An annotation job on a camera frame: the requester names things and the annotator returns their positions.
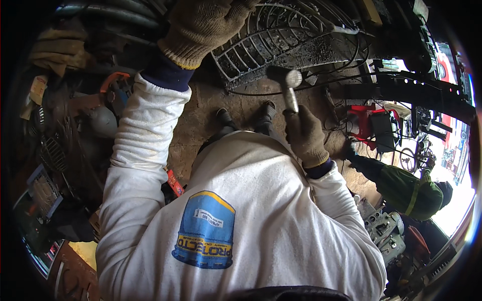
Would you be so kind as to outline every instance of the printed label on shirt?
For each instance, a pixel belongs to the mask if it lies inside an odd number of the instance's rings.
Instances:
[[[206,210],[202,210],[202,209],[199,209],[199,208],[196,209],[194,211],[194,217],[198,217],[200,219],[205,219],[205,220],[208,221],[208,223],[210,223],[214,227],[219,227],[219,228],[223,227],[223,220],[219,220],[219,219],[215,218],[214,216],[212,216]]]
[[[187,200],[172,255],[203,269],[226,269],[233,263],[234,208],[211,191]]]

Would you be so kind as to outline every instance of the dark hair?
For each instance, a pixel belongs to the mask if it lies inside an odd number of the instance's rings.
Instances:
[[[435,185],[440,188],[443,194],[442,206],[440,206],[440,209],[442,209],[443,207],[447,206],[448,203],[450,203],[454,189],[448,182],[435,182]]]

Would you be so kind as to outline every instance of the brown floor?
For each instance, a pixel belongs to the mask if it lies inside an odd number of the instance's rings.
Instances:
[[[168,167],[173,169],[179,182],[184,185],[188,183],[191,165],[196,157],[199,147],[210,136],[216,133],[220,126],[216,123],[214,115],[217,109],[225,107],[231,113],[233,120],[242,129],[251,129],[249,120],[253,113],[267,100],[272,100],[277,108],[278,114],[273,120],[275,129],[284,137],[285,122],[282,115],[284,103],[281,95],[268,97],[240,96],[236,94],[228,95],[222,88],[216,88],[205,83],[190,83],[192,97],[186,104],[184,112],[179,119],[174,130],[174,138],[169,148]],[[279,87],[276,83],[268,79],[260,79],[245,90],[238,89],[244,93],[270,93],[278,92]],[[322,122],[328,117],[328,109],[322,88],[308,89],[297,94],[298,103],[307,105],[310,110]],[[342,104],[342,100],[334,99],[335,103]],[[327,127],[333,128],[330,119],[326,122]],[[345,131],[334,131],[325,145],[333,158],[339,157],[339,152],[345,141]],[[366,155],[366,145],[359,145],[359,153]],[[391,162],[392,154],[384,155],[384,161]],[[370,203],[375,204],[380,194],[375,190],[375,184],[366,179],[361,173],[349,167],[349,162],[336,159],[338,168],[347,180],[347,185],[351,191],[366,197]]]

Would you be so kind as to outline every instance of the hammer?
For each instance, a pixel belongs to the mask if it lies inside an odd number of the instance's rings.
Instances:
[[[269,79],[275,80],[281,85],[286,109],[298,113],[298,102],[293,88],[301,84],[303,80],[301,72],[278,66],[268,66],[266,72]]]

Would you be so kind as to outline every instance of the person in green jacket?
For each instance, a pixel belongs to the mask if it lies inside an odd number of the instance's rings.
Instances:
[[[359,156],[355,151],[355,142],[348,142],[346,159],[356,171],[376,184],[376,190],[397,211],[413,219],[426,221],[452,199],[453,188],[448,182],[432,182],[430,178],[435,166],[433,157],[428,160],[419,179],[396,166]]]

